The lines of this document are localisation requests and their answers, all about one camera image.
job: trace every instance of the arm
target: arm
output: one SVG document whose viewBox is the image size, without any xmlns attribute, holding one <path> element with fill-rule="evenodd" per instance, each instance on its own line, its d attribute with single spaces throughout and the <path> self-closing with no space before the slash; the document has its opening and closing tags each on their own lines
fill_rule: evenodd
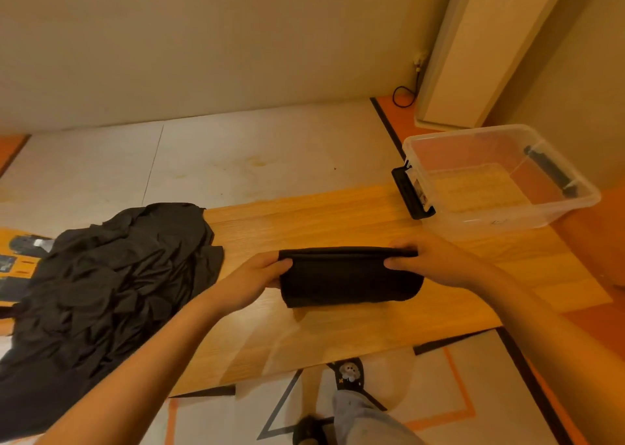
<svg viewBox="0 0 625 445">
<path fill-rule="evenodd" d="M 387 259 L 386 267 L 463 287 L 487 302 L 590 443 L 625 443 L 625 362 L 616 354 L 498 267 L 439 237 L 421 231 L 393 247 L 419 256 Z"/>
<path fill-rule="evenodd" d="M 222 317 L 250 305 L 292 265 L 257 254 L 186 304 L 141 348 L 66 412 L 38 445 L 138 444 L 195 350 Z"/>
</svg>

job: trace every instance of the wall outlet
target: wall outlet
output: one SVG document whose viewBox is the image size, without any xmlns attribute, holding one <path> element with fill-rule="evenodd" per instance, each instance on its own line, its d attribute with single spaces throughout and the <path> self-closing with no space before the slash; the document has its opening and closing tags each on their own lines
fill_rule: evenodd
<svg viewBox="0 0 625 445">
<path fill-rule="evenodd" d="M 422 68 L 428 56 L 429 56 L 429 52 L 427 50 L 422 50 L 414 54 L 414 58 L 412 59 L 414 66 L 418 68 Z"/>
</svg>

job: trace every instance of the wood grain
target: wood grain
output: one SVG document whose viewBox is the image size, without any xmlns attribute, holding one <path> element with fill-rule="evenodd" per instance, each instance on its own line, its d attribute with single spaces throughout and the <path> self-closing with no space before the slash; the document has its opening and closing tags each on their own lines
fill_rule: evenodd
<svg viewBox="0 0 625 445">
<path fill-rule="evenodd" d="M 204 218 L 215 231 L 214 244 L 226 250 L 221 276 L 259 251 L 386 246 L 421 225 L 394 186 L 211 209 Z M 610 301 L 551 228 L 460 244 L 510 272 L 559 312 Z M 268 290 L 210 331 L 172 395 L 500 324 L 477 296 L 430 281 L 407 302 L 311 309 L 288 309 L 279 291 Z"/>
</svg>

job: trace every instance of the hand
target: hand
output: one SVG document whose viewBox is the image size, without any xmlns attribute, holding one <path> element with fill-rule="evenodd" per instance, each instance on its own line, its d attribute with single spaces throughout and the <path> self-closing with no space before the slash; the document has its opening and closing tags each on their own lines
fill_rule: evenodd
<svg viewBox="0 0 625 445">
<path fill-rule="evenodd" d="M 415 249 L 419 255 L 390 257 L 384 261 L 388 269 L 415 272 L 448 287 L 474 290 L 488 275 L 503 273 L 491 263 L 423 229 L 414 236 L 394 241 L 391 247 Z"/>
<path fill-rule="evenodd" d="M 256 254 L 206 291 L 223 315 L 247 307 L 266 287 L 280 288 L 278 277 L 291 268 L 293 261 L 277 260 L 277 256 L 277 251 Z"/>
</svg>

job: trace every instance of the left hand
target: left hand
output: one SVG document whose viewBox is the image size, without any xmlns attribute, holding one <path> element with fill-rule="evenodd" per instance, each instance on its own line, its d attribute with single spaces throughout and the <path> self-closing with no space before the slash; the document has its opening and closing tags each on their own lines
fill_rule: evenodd
<svg viewBox="0 0 625 445">
<path fill-rule="evenodd" d="M 278 252 L 262 252 L 250 257 L 206 293 L 219 304 L 223 315 L 247 307 L 266 287 L 280 288 L 278 277 L 293 265 L 291 259 L 277 260 Z"/>
</svg>

